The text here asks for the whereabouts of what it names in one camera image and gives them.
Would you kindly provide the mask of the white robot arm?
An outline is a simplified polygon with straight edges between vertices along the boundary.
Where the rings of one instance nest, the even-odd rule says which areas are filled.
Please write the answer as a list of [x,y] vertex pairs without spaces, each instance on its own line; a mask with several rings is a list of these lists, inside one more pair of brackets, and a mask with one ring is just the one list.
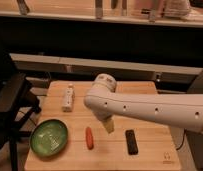
[[203,134],[203,94],[126,94],[116,87],[114,77],[99,74],[84,97],[100,122],[116,114]]

